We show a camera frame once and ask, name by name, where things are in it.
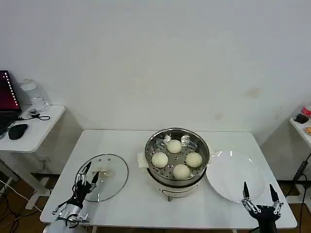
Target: table leg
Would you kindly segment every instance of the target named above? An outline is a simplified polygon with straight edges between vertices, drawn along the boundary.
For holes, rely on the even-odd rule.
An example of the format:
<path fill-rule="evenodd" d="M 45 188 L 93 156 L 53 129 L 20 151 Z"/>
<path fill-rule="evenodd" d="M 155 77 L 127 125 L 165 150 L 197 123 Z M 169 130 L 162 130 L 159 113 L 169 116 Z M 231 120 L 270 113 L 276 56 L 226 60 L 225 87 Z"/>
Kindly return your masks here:
<path fill-rule="evenodd" d="M 47 182 L 49 181 L 49 178 L 48 177 L 43 177 L 40 181 L 40 183 L 42 185 L 46 185 Z M 40 194 L 36 191 L 34 191 L 33 195 L 31 196 L 31 198 L 29 199 L 29 202 L 27 203 L 25 209 L 26 210 L 32 210 L 34 208 L 34 204 L 37 203 L 39 197 L 49 197 L 52 190 L 49 190 L 49 189 L 46 189 L 47 191 L 44 193 L 44 194 Z"/>
<path fill-rule="evenodd" d="M 39 194 L 45 195 L 47 192 L 49 192 L 49 190 L 44 185 L 42 185 L 42 183 L 40 183 L 29 171 L 27 171 L 21 165 L 7 164 L 7 166 Z"/>
<path fill-rule="evenodd" d="M 296 188 L 299 192 L 299 195 L 298 196 L 288 196 L 286 198 L 286 201 L 289 204 L 301 204 L 302 203 L 303 194 L 304 194 L 305 189 L 301 184 L 297 184 Z M 311 213 L 311 188 L 307 189 L 306 197 L 305 197 L 305 205 L 308 208 L 309 212 Z"/>
<path fill-rule="evenodd" d="M 8 167 L 0 161 L 0 171 L 3 172 L 8 178 L 18 181 L 19 178 Z"/>

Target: white plate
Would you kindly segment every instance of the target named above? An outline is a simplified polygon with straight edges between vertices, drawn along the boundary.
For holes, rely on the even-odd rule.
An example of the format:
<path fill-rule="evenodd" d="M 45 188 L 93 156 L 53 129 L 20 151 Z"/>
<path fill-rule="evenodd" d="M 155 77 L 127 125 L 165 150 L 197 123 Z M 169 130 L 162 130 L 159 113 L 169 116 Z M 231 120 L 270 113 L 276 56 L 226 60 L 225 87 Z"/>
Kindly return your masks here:
<path fill-rule="evenodd" d="M 207 179 L 224 198 L 241 203 L 246 181 L 251 200 L 262 197 L 266 183 L 252 159 L 236 151 L 220 151 L 212 155 L 207 166 Z"/>

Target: laptop screen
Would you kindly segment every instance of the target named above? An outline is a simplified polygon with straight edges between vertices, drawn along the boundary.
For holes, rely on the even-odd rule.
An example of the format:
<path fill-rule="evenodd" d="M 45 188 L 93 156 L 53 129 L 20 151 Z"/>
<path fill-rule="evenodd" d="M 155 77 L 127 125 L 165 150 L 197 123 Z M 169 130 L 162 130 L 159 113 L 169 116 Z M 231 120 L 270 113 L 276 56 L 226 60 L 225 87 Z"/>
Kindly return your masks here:
<path fill-rule="evenodd" d="M 13 86 L 9 78 L 8 71 L 0 71 L 0 111 L 19 110 Z"/>

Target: floor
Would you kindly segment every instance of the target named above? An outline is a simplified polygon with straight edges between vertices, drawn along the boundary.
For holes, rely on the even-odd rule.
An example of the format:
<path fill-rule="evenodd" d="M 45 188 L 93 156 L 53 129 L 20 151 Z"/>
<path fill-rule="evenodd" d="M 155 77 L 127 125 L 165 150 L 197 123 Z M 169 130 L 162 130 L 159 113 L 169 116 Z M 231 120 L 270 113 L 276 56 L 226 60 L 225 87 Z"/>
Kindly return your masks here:
<path fill-rule="evenodd" d="M 0 174 L 0 179 L 6 179 L 3 175 Z M 47 188 L 53 188 L 56 184 L 57 178 L 51 178 L 47 183 Z M 284 193 L 288 191 L 289 185 L 280 184 Z M 23 180 L 18 181 L 17 183 L 12 183 L 12 187 L 16 189 L 20 194 L 29 198 L 33 190 L 27 185 Z M 7 198 L 9 201 L 9 206 L 11 210 L 19 215 L 25 215 L 32 213 L 32 211 L 25 210 L 24 207 L 26 205 L 26 200 L 14 193 L 12 190 L 7 190 Z M 48 198 L 41 197 L 37 203 L 39 208 L 43 208 Z M 0 198 L 0 233 L 12 233 L 14 228 L 13 223 L 6 225 L 7 223 L 14 220 L 16 217 L 14 215 L 9 215 L 5 217 L 9 212 L 6 208 L 6 200 L 4 197 Z M 299 213 L 300 213 L 300 204 L 291 204 L 291 209 L 299 223 Z M 40 221 L 40 212 L 35 212 L 31 216 L 21 217 L 19 219 L 18 227 L 14 231 L 14 233 L 41 233 L 45 228 L 44 223 Z M 183 229 L 134 229 L 134 228 L 111 228 L 104 227 L 98 228 L 97 233 L 230 233 L 232 231 L 229 230 L 183 230 Z M 248 231 L 238 231 L 239 233 L 247 233 Z M 299 228 L 291 229 L 291 230 L 279 230 L 280 233 L 299 233 Z M 302 219 L 302 233 L 310 233 L 311 232 L 311 214 L 308 212 L 307 208 L 304 206 L 303 208 L 303 219 Z"/>

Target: side table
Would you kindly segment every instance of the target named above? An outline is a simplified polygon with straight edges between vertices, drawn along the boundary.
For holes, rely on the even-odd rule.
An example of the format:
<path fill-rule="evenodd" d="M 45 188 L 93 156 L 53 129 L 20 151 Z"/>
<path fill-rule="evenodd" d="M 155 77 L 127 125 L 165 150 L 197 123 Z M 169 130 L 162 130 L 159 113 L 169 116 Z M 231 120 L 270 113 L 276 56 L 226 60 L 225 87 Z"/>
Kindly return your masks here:
<path fill-rule="evenodd" d="M 294 121 L 293 118 L 290 118 L 290 123 L 294 126 L 294 128 L 297 130 L 297 132 L 300 134 L 300 136 L 305 140 L 305 142 L 308 144 L 308 146 L 311 148 L 311 136 L 307 135 L 304 129 L 306 127 L 311 127 L 311 120 L 304 124 L 300 124 L 296 121 Z M 291 204 L 299 204 L 302 203 L 303 194 L 304 194 L 304 187 L 300 184 L 296 185 L 296 188 L 299 192 L 298 196 L 288 196 L 286 198 L 288 203 Z M 306 192 L 306 198 L 305 198 L 305 205 L 307 206 L 309 212 L 311 213 L 311 189 L 307 189 Z"/>
<path fill-rule="evenodd" d="M 28 110 L 23 112 L 22 116 L 28 118 Z M 26 183 L 28 183 L 34 190 L 34 194 L 30 198 L 30 202 L 26 205 L 26 209 L 32 209 L 40 196 L 49 196 L 50 190 L 44 185 L 49 178 L 43 178 L 40 182 L 28 171 L 21 159 L 18 159 L 19 153 L 33 153 L 35 152 L 46 136 L 49 134 L 53 126 L 57 123 L 61 115 L 64 113 L 65 107 L 63 105 L 50 105 L 48 110 L 42 115 L 50 116 L 49 120 L 43 121 L 40 119 L 31 119 L 26 121 L 18 121 L 15 124 L 27 123 L 28 129 L 21 139 L 10 140 L 7 133 L 4 138 L 0 140 L 0 159 Z M 39 163 L 36 158 L 30 156 L 31 163 Z"/>

